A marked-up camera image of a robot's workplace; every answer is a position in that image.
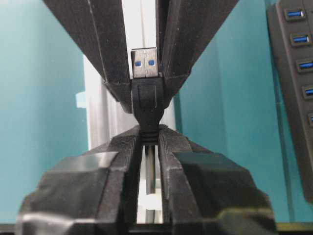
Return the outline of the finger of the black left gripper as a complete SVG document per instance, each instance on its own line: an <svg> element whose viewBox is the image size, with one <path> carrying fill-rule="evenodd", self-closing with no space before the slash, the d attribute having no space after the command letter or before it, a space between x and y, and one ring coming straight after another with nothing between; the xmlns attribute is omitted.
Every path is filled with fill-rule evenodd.
<svg viewBox="0 0 313 235"><path fill-rule="evenodd" d="M157 47L165 107L236 4L237 0L157 2Z"/></svg>
<svg viewBox="0 0 313 235"><path fill-rule="evenodd" d="M131 81L122 2L45 0L49 10L103 79L126 113L132 112Z"/></svg>

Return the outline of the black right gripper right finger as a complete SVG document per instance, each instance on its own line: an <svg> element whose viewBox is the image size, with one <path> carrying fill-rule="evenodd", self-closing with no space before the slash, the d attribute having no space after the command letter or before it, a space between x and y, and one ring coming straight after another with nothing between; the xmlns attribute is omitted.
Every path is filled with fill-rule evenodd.
<svg viewBox="0 0 313 235"><path fill-rule="evenodd" d="M274 235L268 196L250 172L165 125L159 130L163 218L174 235Z"/></svg>

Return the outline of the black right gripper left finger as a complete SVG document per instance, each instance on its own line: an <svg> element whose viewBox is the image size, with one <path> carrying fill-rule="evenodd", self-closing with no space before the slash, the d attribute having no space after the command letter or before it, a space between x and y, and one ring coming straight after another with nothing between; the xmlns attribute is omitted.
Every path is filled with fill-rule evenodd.
<svg viewBox="0 0 313 235"><path fill-rule="evenodd" d="M136 222L142 156L134 127L47 171L25 197L18 235L125 235Z"/></svg>

